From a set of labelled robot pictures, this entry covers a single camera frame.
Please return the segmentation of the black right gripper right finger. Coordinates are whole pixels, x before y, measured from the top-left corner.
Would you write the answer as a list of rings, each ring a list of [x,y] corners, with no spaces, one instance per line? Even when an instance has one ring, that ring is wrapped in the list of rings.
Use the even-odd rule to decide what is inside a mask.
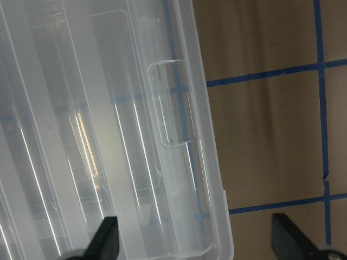
[[[346,254],[320,249],[284,213],[272,214],[271,247],[277,259],[346,259]]]

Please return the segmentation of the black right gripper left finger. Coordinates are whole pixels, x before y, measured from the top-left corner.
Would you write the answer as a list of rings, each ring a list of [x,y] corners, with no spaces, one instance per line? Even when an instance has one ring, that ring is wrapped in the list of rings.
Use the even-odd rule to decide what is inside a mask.
[[[118,259],[120,252],[117,216],[105,217],[88,247],[64,253],[61,259]]]

